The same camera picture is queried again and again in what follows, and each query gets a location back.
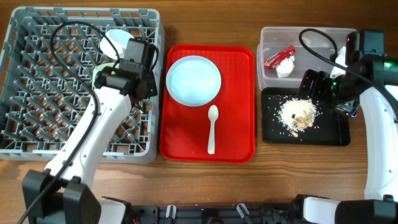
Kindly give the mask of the green bowl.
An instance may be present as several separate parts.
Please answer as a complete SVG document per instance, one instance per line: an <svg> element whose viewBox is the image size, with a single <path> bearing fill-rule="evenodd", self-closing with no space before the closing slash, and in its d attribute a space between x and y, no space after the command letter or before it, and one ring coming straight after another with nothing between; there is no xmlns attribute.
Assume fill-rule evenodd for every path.
<svg viewBox="0 0 398 224"><path fill-rule="evenodd" d="M105 67L112 67L113 65L114 65L114 63L104 63L104 64L101 64L101 65L97 65L94 68L94 70L93 70L93 78L92 78L92 81L91 81L92 87L95 86L95 80L96 80L96 76L97 76L98 72L102 71L102 69L104 69Z"/></svg>

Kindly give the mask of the rice and peanut shells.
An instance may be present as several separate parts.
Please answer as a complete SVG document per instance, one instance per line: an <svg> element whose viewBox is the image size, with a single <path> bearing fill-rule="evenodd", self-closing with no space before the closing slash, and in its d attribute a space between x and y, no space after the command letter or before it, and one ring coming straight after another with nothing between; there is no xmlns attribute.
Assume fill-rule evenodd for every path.
<svg viewBox="0 0 398 224"><path fill-rule="evenodd" d="M289 135L297 138L306 129L314 127L318 110L316 104L309 98L292 98L276 108L276 116L278 122L289 132Z"/></svg>

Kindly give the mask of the large light blue plate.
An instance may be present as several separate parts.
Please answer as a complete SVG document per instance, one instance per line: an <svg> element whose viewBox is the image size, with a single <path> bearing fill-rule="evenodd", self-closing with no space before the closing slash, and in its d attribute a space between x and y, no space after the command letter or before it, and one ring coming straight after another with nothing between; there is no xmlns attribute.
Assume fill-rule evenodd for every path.
<svg viewBox="0 0 398 224"><path fill-rule="evenodd" d="M205 57L182 57L169 68L166 87L170 96L181 105L203 106L219 93L221 72Z"/></svg>

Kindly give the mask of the light blue bowl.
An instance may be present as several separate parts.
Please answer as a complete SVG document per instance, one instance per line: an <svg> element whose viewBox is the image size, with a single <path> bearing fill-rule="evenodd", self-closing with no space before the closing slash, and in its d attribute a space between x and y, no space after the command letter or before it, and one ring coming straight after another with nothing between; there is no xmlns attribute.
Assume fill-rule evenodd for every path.
<svg viewBox="0 0 398 224"><path fill-rule="evenodd" d="M107 31L106 37L115 46L120 58L124 58L124 54L127 49L127 44L129 39L134 38L130 33L119 29L111 29ZM103 37L101 39L99 47L102 53L104 53L106 56L114 60L117 59L116 52L112 48L111 44L106 40L106 38Z"/></svg>

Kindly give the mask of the white napkin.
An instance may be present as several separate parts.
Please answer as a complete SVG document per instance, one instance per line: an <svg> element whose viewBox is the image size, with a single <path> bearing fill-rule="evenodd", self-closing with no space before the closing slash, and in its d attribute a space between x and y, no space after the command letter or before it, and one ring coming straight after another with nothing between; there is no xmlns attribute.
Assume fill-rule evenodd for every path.
<svg viewBox="0 0 398 224"><path fill-rule="evenodd" d="M285 58L283 61L281 61L281 63L275 67L277 76L279 78L288 77L292 73L292 71L295 67L294 61L295 61L295 57L293 55L290 56L289 58Z"/></svg>

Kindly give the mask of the red sauce packet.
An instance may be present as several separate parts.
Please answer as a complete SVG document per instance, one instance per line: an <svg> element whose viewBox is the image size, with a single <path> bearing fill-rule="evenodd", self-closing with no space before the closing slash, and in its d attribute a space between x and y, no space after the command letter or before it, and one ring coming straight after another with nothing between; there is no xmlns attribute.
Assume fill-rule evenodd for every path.
<svg viewBox="0 0 398 224"><path fill-rule="evenodd" d="M264 61L264 68L273 69L279 65L283 60L293 56L296 53L296 49L293 45L286 47L279 53L274 54Z"/></svg>

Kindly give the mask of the white plastic spoon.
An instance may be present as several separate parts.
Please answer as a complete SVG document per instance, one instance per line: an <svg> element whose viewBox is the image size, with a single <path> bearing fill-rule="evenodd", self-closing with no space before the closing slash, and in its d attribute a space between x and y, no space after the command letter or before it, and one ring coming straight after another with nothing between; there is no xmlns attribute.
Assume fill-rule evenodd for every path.
<svg viewBox="0 0 398 224"><path fill-rule="evenodd" d="M210 132L208 139L208 154L215 153L215 122L218 119L218 107L211 105L208 111L208 118L210 120Z"/></svg>

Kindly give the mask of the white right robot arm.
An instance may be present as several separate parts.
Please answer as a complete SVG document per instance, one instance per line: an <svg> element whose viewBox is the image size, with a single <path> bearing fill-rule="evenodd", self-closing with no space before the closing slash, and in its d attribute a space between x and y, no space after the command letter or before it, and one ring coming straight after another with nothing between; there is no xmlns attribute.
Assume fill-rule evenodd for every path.
<svg viewBox="0 0 398 224"><path fill-rule="evenodd" d="M298 195L294 218L309 223L397 223L397 59L384 52L384 34L376 30L351 32L346 38L345 63L335 62L302 47L320 60L345 71L333 78L307 70L298 93L352 116L348 103L362 108L366 124L368 174L362 200L332 200Z"/></svg>

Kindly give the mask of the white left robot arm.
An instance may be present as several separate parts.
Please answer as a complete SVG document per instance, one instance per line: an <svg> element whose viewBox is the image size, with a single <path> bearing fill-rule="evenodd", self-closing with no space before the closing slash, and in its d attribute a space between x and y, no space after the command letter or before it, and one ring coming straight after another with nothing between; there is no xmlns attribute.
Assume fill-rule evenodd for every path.
<svg viewBox="0 0 398 224"><path fill-rule="evenodd" d="M130 223L131 204L97 199L91 186L100 160L133 106L157 95L153 69L158 48L129 39L123 58L95 75L90 104L66 144L42 172L28 171L22 181L26 211L19 222Z"/></svg>

